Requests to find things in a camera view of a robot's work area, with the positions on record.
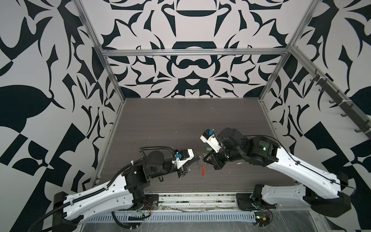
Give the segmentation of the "metal keyring with red grip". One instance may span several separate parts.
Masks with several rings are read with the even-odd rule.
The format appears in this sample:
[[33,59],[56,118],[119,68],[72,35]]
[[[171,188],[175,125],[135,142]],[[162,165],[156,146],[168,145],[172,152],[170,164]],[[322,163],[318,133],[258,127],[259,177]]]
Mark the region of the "metal keyring with red grip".
[[198,168],[199,168],[200,174],[202,175],[202,177],[205,177],[206,176],[206,172],[205,172],[205,167],[204,167],[204,164],[203,164],[203,159],[202,158],[198,158],[197,164],[198,164]]

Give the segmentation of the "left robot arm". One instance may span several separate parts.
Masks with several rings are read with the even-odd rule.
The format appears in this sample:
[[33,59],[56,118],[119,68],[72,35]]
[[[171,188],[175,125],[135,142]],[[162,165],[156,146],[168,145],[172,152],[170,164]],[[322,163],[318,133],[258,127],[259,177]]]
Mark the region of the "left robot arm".
[[89,219],[118,210],[136,210],[144,206],[144,189],[152,179],[176,173],[179,178],[188,172],[189,165],[198,162],[192,149],[183,149],[165,158],[160,150],[147,155],[118,171],[101,185],[70,194],[54,196],[53,232],[72,232]]

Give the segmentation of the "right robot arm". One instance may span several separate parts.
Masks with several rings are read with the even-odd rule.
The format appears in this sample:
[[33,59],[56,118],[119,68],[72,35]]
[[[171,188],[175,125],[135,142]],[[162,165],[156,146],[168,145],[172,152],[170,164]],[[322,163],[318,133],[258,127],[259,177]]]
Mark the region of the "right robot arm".
[[228,162],[243,160],[298,182],[298,185],[283,187],[257,184],[247,200],[238,200],[241,210],[268,209],[277,204],[309,206],[319,214],[337,218],[352,208],[351,197],[342,192],[348,187],[346,174],[336,175],[312,166],[290,154],[273,137],[246,136],[237,129],[225,128],[218,135],[207,129],[200,139],[212,149],[203,160],[215,170],[222,169]]

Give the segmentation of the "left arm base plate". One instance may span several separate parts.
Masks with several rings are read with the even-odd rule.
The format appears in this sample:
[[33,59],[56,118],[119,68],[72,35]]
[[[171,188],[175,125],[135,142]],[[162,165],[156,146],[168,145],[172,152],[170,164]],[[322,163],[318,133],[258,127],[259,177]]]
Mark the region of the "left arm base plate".
[[134,199],[131,201],[133,205],[120,211],[125,210],[151,210],[152,208],[158,206],[159,195],[158,194],[145,194],[144,196],[134,195]]

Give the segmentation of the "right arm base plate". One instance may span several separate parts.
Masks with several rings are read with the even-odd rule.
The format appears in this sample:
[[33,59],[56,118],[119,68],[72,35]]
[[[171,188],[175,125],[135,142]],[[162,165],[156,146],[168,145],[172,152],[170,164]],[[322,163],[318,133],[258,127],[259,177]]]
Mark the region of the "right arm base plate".
[[236,201],[238,208],[242,211],[276,209],[275,205],[265,202],[261,197],[253,193],[237,193]]

